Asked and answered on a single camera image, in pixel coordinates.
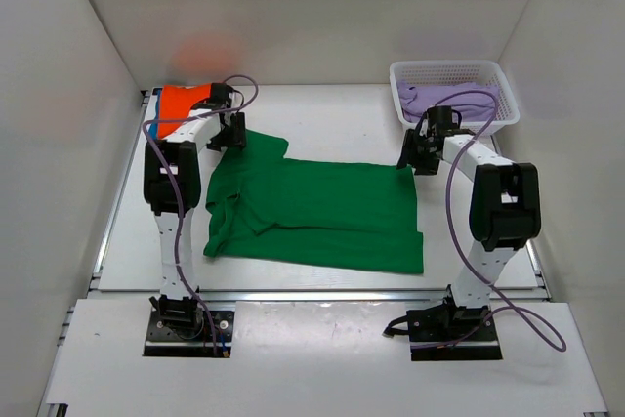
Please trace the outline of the green t shirt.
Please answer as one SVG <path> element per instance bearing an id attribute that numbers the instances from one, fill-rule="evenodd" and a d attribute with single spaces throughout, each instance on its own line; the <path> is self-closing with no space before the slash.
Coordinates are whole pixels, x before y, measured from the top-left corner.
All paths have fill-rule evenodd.
<path id="1" fill-rule="evenodd" d="M 205 256 L 420 275 L 424 236 L 408 168 L 289 158 L 254 131 L 214 169 Z"/>

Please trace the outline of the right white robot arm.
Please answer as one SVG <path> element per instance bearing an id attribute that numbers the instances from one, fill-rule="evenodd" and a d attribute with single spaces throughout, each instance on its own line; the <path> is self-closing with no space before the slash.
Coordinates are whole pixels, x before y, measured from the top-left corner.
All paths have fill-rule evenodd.
<path id="1" fill-rule="evenodd" d="M 459 172 L 472 183 L 468 224 L 473 244 L 460 257 L 464 267 L 448 286 L 438 330 L 460 339 L 489 313 L 489 297 L 507 262 L 541 229 L 538 172 L 531 163 L 516 163 L 498 155 L 461 127 L 461 114 L 450 106 L 429 108 L 413 129 L 405 132 L 396 167 L 411 167 L 433 176 L 439 164 L 450 165 L 445 184 L 445 214 L 455 248 L 451 190 Z"/>

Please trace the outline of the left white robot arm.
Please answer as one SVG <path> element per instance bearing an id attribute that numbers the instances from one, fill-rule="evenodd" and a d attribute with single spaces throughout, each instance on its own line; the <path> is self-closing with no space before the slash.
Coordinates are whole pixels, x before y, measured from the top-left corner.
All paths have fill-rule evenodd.
<path id="1" fill-rule="evenodd" d="M 205 331 L 207 312 L 194 281 L 191 223 L 200 201 L 199 153 L 245 147 L 245 117 L 226 82 L 167 85 L 156 93 L 145 122 L 143 195 L 159 232 L 161 286 L 152 307 L 156 322 L 184 340 Z"/>

